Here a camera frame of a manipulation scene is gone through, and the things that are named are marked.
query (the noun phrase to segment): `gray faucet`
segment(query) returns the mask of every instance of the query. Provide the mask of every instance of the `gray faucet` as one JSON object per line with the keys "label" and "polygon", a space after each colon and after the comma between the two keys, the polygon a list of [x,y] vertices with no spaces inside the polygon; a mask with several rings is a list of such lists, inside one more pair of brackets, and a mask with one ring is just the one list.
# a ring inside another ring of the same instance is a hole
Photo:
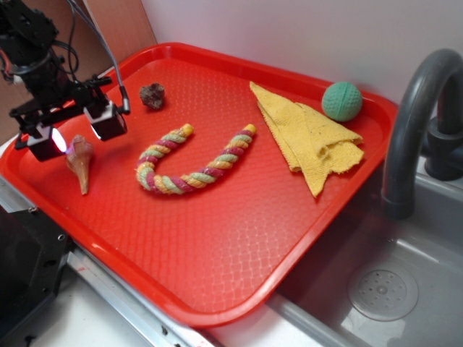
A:
{"label": "gray faucet", "polygon": [[[431,118],[436,104],[437,117]],[[430,176],[441,181],[463,176],[463,60],[450,49],[435,51],[421,63],[400,104],[381,191],[390,218],[413,214],[420,154],[427,158]]]}

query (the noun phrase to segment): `sink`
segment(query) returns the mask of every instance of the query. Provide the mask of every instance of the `sink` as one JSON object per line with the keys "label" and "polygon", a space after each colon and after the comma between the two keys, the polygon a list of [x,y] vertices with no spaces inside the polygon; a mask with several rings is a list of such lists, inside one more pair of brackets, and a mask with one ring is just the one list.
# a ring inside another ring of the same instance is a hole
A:
{"label": "sink", "polygon": [[463,189],[419,173],[414,215],[389,220],[382,175],[370,177],[277,293],[353,346],[462,346]]}

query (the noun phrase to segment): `multicolored rope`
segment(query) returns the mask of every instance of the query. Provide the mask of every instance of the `multicolored rope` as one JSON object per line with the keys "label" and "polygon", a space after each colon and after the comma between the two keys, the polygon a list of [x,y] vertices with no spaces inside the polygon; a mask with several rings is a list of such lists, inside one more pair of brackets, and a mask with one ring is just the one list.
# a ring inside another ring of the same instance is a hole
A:
{"label": "multicolored rope", "polygon": [[156,175],[154,168],[159,159],[178,148],[194,131],[191,125],[185,124],[164,135],[141,154],[137,163],[137,181],[143,188],[159,194],[184,194],[206,187],[222,177],[238,161],[252,142],[256,128],[248,124],[231,139],[217,158],[198,172],[180,177]]}

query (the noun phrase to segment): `knitted ball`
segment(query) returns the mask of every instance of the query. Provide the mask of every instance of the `knitted ball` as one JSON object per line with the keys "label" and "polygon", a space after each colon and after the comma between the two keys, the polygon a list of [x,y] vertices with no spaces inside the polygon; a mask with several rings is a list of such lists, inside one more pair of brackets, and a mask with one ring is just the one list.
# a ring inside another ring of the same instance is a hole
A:
{"label": "knitted ball", "polygon": [[334,83],[323,94],[321,107],[334,121],[350,121],[362,108],[362,93],[352,83]]}

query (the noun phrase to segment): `conch shell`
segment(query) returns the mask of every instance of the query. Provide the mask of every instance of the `conch shell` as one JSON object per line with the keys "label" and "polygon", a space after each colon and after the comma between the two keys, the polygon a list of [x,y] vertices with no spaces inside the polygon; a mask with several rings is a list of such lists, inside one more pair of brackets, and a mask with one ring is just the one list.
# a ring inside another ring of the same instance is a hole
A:
{"label": "conch shell", "polygon": [[93,145],[82,135],[76,135],[67,150],[66,164],[78,177],[82,195],[88,193],[88,171],[92,156]]}

